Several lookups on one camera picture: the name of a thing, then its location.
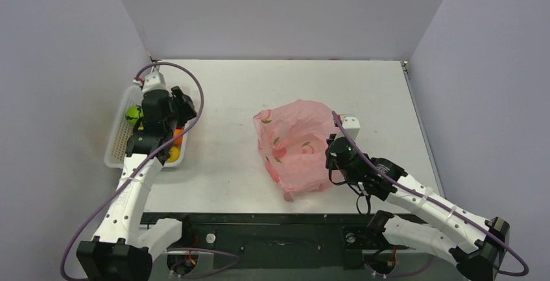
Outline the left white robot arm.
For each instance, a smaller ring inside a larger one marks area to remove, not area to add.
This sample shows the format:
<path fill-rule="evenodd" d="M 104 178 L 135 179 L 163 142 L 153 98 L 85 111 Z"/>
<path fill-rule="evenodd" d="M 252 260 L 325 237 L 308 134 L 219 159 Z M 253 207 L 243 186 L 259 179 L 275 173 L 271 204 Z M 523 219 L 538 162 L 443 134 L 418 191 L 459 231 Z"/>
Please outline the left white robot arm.
<path fill-rule="evenodd" d="M 169 245 L 184 249 L 193 230 L 177 219 L 161 219 L 145 233 L 139 226 L 152 185 L 178 139 L 200 116 L 178 86 L 144 87 L 141 109 L 126 143 L 119 185 L 103 221 L 76 255 L 88 280 L 148 280 L 154 261 Z"/>

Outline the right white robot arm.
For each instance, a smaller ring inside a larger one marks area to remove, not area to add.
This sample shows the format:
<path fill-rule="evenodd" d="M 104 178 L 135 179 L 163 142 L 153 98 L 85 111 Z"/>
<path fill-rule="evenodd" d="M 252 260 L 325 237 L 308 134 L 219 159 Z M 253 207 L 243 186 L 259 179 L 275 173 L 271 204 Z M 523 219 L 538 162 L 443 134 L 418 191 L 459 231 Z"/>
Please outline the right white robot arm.
<path fill-rule="evenodd" d="M 432 254 L 454 265 L 468 280 L 495 280 L 506 254 L 510 225 L 500 217 L 487 219 L 452 204 L 386 158 L 369 158 L 343 135 L 327 140 L 326 168 L 339 171 L 344 183 L 399 206 L 424 223 L 378 211 L 366 228 L 375 246 L 402 245 Z"/>

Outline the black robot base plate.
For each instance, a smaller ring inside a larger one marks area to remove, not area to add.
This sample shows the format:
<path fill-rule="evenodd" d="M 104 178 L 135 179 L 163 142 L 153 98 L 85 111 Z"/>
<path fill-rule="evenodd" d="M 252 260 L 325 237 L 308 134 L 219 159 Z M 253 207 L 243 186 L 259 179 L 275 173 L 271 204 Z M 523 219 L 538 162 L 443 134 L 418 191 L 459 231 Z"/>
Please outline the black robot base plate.
<path fill-rule="evenodd" d="M 361 214 L 213 214 L 147 212 L 141 225 L 173 218 L 182 237 L 159 258 L 161 266 L 191 276 L 207 268 L 376 268 L 394 276 L 416 274 L 435 257 L 404 244 L 393 245 L 368 228 Z"/>

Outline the green fake fruit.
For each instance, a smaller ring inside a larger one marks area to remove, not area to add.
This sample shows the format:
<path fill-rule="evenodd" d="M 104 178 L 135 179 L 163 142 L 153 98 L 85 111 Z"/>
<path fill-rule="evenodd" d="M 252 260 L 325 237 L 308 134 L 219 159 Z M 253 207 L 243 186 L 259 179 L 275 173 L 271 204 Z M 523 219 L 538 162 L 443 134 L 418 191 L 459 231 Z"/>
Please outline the green fake fruit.
<path fill-rule="evenodd" d="M 132 127 L 136 125 L 140 125 L 142 117 L 143 117 L 143 109 L 140 105 L 130 106 L 126 110 L 126 114 L 125 114 L 126 122 Z"/>

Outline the pink plastic bag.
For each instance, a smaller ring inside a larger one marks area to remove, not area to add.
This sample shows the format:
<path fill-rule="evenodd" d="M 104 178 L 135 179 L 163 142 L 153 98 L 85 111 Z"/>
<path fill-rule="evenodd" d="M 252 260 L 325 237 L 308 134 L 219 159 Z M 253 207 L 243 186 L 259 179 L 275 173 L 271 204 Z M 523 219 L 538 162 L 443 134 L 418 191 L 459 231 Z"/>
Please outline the pink plastic bag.
<path fill-rule="evenodd" d="M 331 109 L 317 101 L 297 100 L 262 110 L 253 117 L 257 150 L 283 199 L 332 186 L 326 164 L 326 140 L 336 133 Z"/>

